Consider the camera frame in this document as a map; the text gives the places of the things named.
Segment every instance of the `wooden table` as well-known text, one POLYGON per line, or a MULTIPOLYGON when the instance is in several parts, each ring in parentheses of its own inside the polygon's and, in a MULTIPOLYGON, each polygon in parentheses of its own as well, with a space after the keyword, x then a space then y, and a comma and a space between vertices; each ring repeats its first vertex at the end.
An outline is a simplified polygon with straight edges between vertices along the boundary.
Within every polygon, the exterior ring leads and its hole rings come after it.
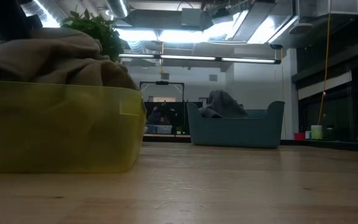
POLYGON ((0 174, 0 223, 358 223, 358 152, 145 142, 125 174, 0 174))

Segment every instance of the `white wall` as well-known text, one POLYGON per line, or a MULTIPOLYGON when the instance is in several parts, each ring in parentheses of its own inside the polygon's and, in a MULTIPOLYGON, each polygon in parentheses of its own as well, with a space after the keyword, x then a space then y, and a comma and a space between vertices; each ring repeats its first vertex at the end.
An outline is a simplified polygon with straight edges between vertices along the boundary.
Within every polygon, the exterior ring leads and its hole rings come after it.
POLYGON ((273 101, 284 101, 282 139, 293 139, 298 132, 298 95, 291 82, 294 74, 296 50, 289 49, 280 65, 235 63, 226 72, 225 90, 246 109, 266 109, 273 101))
MULTIPOLYGON (((134 81, 139 85, 140 82, 155 82, 161 80, 159 67, 128 67, 130 75, 134 81)), ((183 82, 185 83, 185 100, 198 101, 200 97, 208 97, 212 90, 224 89, 225 87, 225 73, 220 71, 220 68, 191 68, 190 70, 182 67, 165 67, 163 72, 170 74, 169 82, 183 82), (218 75, 217 82, 211 82, 209 75, 218 75)), ((143 91, 143 98, 145 101, 149 96, 167 96, 175 97, 177 101, 181 101, 181 93, 173 86, 157 86, 150 84, 143 91)))

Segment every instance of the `yellow plastic bin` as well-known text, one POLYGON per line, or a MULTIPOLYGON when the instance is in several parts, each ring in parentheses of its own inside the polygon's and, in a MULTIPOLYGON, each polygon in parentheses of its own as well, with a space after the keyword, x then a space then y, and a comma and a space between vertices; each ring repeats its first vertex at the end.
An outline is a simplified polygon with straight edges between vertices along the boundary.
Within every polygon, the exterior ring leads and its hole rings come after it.
POLYGON ((145 126, 141 92, 0 82, 0 172, 129 170, 145 126))

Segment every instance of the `ceiling light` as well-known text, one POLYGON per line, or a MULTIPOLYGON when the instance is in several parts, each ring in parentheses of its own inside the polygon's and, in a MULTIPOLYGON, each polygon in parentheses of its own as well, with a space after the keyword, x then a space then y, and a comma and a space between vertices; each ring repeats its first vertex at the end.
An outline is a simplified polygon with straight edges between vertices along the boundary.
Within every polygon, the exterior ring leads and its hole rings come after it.
POLYGON ((154 58, 154 55, 147 55, 147 54, 119 54, 118 57, 121 57, 121 58, 154 58))
POLYGON ((274 21, 268 16, 248 40, 248 44, 264 44, 274 35, 274 21))
POLYGON ((222 58, 222 62, 276 63, 276 60, 252 58, 222 58))
POLYGON ((126 41, 157 40, 154 30, 145 29, 116 29, 119 38, 126 41))
POLYGON ((162 59, 184 59, 184 60, 215 60, 215 57, 182 56, 182 55, 161 55, 162 59))
POLYGON ((268 43, 272 43, 277 37, 280 37, 295 21, 298 20, 298 16, 294 16, 290 22, 288 22, 285 27, 280 29, 270 40, 268 40, 268 43))
POLYGON ((244 21, 244 19, 246 19, 248 12, 249 12, 248 10, 245 10, 245 11, 242 11, 241 13, 238 12, 233 15, 233 19, 235 22, 234 22, 232 29, 227 33, 226 40, 234 37, 234 35, 239 30, 242 22, 244 21))
POLYGON ((155 58, 155 59, 179 59, 179 60, 199 60, 210 62, 240 62, 240 63, 267 63, 277 64, 280 60, 257 59, 257 58, 222 58, 222 57, 205 57, 191 55, 160 55, 160 54, 120 54, 120 58, 155 58))
POLYGON ((164 30, 160 40, 169 43, 200 43, 207 41, 201 31, 188 30, 164 30))

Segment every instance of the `orange cable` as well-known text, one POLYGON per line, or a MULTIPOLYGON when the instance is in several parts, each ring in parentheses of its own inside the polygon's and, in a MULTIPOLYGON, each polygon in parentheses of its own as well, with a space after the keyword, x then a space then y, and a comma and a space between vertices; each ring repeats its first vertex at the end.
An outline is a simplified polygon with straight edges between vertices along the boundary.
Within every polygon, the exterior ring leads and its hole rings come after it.
POLYGON ((333 0, 330 0, 329 14, 328 14, 328 28, 327 28, 326 67, 325 67, 323 93, 321 94, 321 104, 320 104, 320 112, 319 112, 319 116, 318 116, 318 125, 321 124, 321 113, 323 112, 324 92, 326 91, 326 84, 327 84, 328 53, 329 53, 329 30, 330 30, 330 28, 331 28, 331 8, 332 8, 332 6, 333 6, 333 0))

